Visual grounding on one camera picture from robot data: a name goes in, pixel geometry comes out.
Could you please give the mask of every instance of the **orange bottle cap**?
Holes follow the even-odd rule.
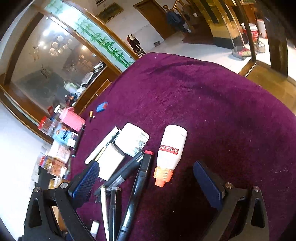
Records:
[[[156,178],[155,185],[163,187],[166,182],[170,181],[172,175],[173,170],[157,166],[153,175],[153,177]]]

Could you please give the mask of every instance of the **purple tablecloth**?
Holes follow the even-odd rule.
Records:
[[[96,113],[89,124],[89,111],[104,101],[109,103],[107,109]],[[163,188],[155,186],[155,157],[130,240],[198,240],[216,212],[192,173],[200,158],[236,187],[261,187],[271,241],[281,236],[295,213],[295,116],[260,86],[220,65],[149,53],[93,101],[82,117],[87,126],[72,175],[84,169],[85,159],[114,126],[123,128],[130,122],[140,127],[150,135],[145,149],[156,154],[167,125],[188,132],[173,179]],[[123,213],[134,176],[121,186]],[[92,192],[101,184],[97,181]],[[105,240],[101,205],[94,203],[94,196],[78,214],[87,226],[99,220],[97,240]]]

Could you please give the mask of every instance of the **wall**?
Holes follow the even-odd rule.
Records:
[[[175,0],[156,1],[161,7],[163,5],[168,5],[170,8],[175,2]],[[114,2],[116,2],[124,10],[107,22],[106,26],[124,40],[128,46],[129,43],[126,38],[129,34],[134,34],[136,36],[144,51],[152,49],[156,41],[163,41],[163,38],[159,35],[155,28],[151,26],[148,20],[133,7],[133,5],[141,2],[141,0],[106,0],[94,9],[94,14],[98,15]]]
[[[23,235],[31,176],[42,144],[0,103],[0,217],[15,239]]]
[[[72,0],[72,2],[78,4],[79,6],[87,9],[90,13],[94,13],[96,9],[96,1],[95,0]]]

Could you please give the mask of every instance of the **plastic container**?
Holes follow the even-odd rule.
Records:
[[[63,123],[73,128],[75,131],[80,131],[82,126],[85,124],[85,120],[74,113],[73,107],[65,108],[59,118]]]
[[[259,28],[259,32],[261,33],[261,36],[266,39],[267,34],[266,34],[266,28],[265,28],[263,19],[257,19],[257,24],[258,24],[258,28]]]
[[[101,112],[107,108],[108,102],[103,102],[102,104],[98,105],[96,108],[97,112]]]
[[[75,94],[75,92],[77,91],[77,86],[71,82],[68,82],[64,85],[64,88],[69,91],[71,94]]]
[[[62,178],[65,175],[66,171],[67,171],[67,168],[63,163],[61,163],[56,159],[53,159],[52,165],[50,166],[48,173],[56,177]]]
[[[257,38],[258,38],[257,27],[253,23],[249,23],[249,26],[250,26],[251,33],[252,33],[253,42],[255,42],[255,41],[257,41]],[[246,31],[246,28],[244,27],[243,23],[242,23],[242,29],[244,30],[244,33],[247,35],[247,31]]]
[[[59,160],[64,164],[67,164],[71,155],[71,151],[67,147],[54,140],[47,155]]]
[[[46,135],[49,135],[50,137],[54,134],[54,129],[58,126],[59,122],[57,120],[50,120],[46,116],[42,118],[40,121],[40,124],[38,126],[38,129],[41,130]]]
[[[51,124],[52,124],[52,121],[49,118],[47,118],[46,116],[44,116],[42,118],[42,120],[40,121],[38,129],[40,131],[42,131],[43,133],[47,134]]]
[[[165,128],[153,176],[156,186],[163,187],[172,178],[173,170],[181,159],[186,137],[187,131],[180,126],[169,125]]]

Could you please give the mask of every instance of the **bucket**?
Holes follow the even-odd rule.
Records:
[[[252,23],[249,23],[249,26],[250,26],[251,33],[252,33],[253,42],[255,42],[258,38],[257,27],[255,24],[252,24]],[[246,31],[243,23],[242,23],[242,29],[244,30],[244,33],[247,35],[247,31]]]
[[[76,131],[80,131],[81,127],[85,124],[85,120],[74,113],[73,107],[65,108],[60,114],[59,118],[63,123],[70,126]]]
[[[266,39],[267,34],[266,34],[264,21],[262,19],[257,19],[257,24],[258,24],[258,28],[259,28],[259,32],[261,33],[261,36]]]

